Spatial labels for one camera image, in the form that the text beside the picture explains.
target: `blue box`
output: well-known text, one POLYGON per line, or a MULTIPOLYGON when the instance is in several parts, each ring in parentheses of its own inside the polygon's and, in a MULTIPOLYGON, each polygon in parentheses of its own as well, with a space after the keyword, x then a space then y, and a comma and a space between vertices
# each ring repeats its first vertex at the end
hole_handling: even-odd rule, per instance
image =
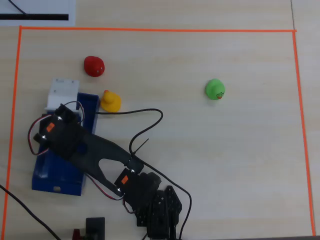
MULTIPOLYGON (((99 111, 99 96, 79 92, 77 100, 84 108, 83 127, 94 134, 98 115, 93 113, 99 111)), ((32 176, 33 190, 81 196, 84 184, 84 173, 51 150, 36 158, 32 176)))

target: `orange tape border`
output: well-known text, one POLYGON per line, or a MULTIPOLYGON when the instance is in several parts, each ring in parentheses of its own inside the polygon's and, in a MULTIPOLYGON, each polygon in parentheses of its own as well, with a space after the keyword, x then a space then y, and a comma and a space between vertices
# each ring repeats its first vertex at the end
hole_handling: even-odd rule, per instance
MULTIPOLYGON (((9 189, 9 185, 10 185, 10 171, 11 171, 13 138, 14 138, 14 128, 15 128, 15 111, 16 111, 16 97, 17 97, 17 85, 18 85, 18 72, 19 72, 22 30, 63 30, 63 31, 78 30, 78 31, 123 31, 123 32, 168 32, 168 33, 169 32, 171 32, 171 33, 292 33, 296 81, 297 81, 298 95, 299 95, 299 106, 300 106, 300 116, 301 116, 302 136, 303 136, 303 146, 304 146, 304 156, 305 156, 305 167, 306 167, 309 210, 310 210, 310 222, 311 222, 312 235, 313 236, 316 235, 312 186, 311 186, 311 177, 310 177, 310 164, 309 164, 308 144, 307 144, 307 134, 306 134, 306 126, 305 126, 304 107, 303 107, 303 99, 302 99, 302 91, 301 91, 298 51, 297 51, 297 41, 296 41, 297 30, 295 30, 295 29, 161 29, 161 28, 156 29, 156 28, 118 28, 118 27, 19 26, 18 43, 17 43, 16 59, 15 59, 13 96, 12 96, 10 139, 9 139, 9 150, 8 150, 8 166, 7 166, 7 171, 6 171, 6 183, 5 183, 6 189, 9 189)), ((3 216, 2 216, 1 240, 5 239, 7 208, 8 208, 8 194, 5 193, 4 206, 3 206, 3 216)))

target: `yellow rubber duck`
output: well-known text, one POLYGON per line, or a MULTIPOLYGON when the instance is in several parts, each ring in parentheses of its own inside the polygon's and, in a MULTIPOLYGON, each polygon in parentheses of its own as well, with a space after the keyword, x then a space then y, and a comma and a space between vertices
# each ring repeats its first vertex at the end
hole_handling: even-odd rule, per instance
POLYGON ((101 107, 109 113, 116 113, 121 108, 121 98, 114 92, 105 90, 101 99, 101 107))

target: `orange servo label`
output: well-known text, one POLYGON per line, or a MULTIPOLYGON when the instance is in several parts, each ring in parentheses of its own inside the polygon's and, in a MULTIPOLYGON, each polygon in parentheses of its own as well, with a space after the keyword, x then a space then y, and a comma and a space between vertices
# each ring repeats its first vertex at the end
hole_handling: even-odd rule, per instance
POLYGON ((129 180, 128 176, 125 175, 124 178, 121 180, 122 184, 126 184, 126 182, 129 180))
POLYGON ((55 124, 53 122, 50 122, 50 124, 46 127, 46 131, 50 133, 54 127, 55 127, 55 124))

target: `red object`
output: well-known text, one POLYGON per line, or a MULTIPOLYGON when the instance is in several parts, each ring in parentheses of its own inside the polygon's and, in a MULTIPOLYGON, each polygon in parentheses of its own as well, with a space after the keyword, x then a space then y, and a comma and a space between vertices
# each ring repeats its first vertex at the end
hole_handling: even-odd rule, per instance
POLYGON ((84 70, 91 77, 99 77, 105 71, 104 61, 97 56, 87 56, 84 59, 84 70))
POLYGON ((73 229, 72 240, 82 240, 83 238, 80 235, 80 229, 73 229))

